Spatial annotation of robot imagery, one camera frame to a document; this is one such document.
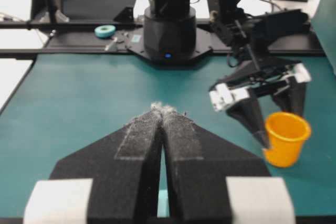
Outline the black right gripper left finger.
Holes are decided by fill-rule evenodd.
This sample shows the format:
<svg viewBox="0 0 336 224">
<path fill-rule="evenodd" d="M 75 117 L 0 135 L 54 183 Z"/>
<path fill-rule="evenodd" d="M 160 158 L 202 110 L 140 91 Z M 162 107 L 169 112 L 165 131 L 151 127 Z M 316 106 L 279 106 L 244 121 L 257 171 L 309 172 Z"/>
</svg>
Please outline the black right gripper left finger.
<svg viewBox="0 0 336 224">
<path fill-rule="evenodd" d="M 151 110 L 60 159 L 24 223 L 145 223 L 157 213 L 162 116 Z"/>
</svg>

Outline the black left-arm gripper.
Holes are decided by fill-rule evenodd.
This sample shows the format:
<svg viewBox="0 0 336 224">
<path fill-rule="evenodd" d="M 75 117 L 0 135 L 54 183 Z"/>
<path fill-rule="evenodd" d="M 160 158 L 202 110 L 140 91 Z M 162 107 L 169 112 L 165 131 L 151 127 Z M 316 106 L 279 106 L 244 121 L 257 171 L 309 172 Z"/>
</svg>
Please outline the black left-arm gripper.
<svg viewBox="0 0 336 224">
<path fill-rule="evenodd" d="M 209 97 L 216 112 L 225 111 L 264 148 L 270 148 L 258 97 L 271 95 L 282 111 L 303 116 L 306 87 L 311 80 L 299 60 L 266 59 L 258 67 L 247 60 L 216 81 L 209 89 Z"/>
</svg>

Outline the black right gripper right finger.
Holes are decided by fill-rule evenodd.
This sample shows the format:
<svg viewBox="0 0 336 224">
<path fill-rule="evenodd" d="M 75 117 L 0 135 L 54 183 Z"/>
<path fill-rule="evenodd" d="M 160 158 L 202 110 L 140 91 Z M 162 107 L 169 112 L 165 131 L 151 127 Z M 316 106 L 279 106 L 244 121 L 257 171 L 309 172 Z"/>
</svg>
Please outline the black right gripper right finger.
<svg viewBox="0 0 336 224">
<path fill-rule="evenodd" d="M 295 223 L 282 178 L 257 155 L 162 111 L 171 217 L 179 223 Z"/>
</svg>

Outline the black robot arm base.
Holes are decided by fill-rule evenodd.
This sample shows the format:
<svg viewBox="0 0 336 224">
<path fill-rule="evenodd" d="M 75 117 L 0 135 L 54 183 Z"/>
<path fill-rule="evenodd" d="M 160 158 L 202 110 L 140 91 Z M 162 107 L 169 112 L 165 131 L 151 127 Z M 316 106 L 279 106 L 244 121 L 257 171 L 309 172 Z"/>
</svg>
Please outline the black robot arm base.
<svg viewBox="0 0 336 224">
<path fill-rule="evenodd" d="M 149 35 L 162 35 L 166 32 L 177 34 L 195 34 L 197 27 L 196 10 L 191 7 L 190 0 L 148 0 L 149 6 L 143 14 L 143 42 L 149 45 Z M 160 52 L 131 52 L 153 63 L 162 65 L 187 65 L 205 54 L 192 52 L 186 56 L 179 53 L 177 57 Z"/>
</svg>

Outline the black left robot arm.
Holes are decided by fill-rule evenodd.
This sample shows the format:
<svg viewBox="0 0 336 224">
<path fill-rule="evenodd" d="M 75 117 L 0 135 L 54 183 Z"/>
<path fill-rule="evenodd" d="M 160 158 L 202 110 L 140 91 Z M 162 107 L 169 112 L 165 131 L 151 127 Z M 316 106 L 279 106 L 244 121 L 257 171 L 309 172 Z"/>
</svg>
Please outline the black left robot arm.
<svg viewBox="0 0 336 224">
<path fill-rule="evenodd" d="M 210 14 L 213 32 L 231 49 L 227 59 L 237 62 L 210 87 L 209 97 L 215 111 L 225 111 L 270 148 L 258 99 L 269 95 L 282 111 L 302 116 L 311 75 L 301 61 L 275 57 L 268 47 L 303 30 L 308 16 L 299 9 L 253 16 L 238 7 L 240 1 L 217 0 Z"/>
</svg>

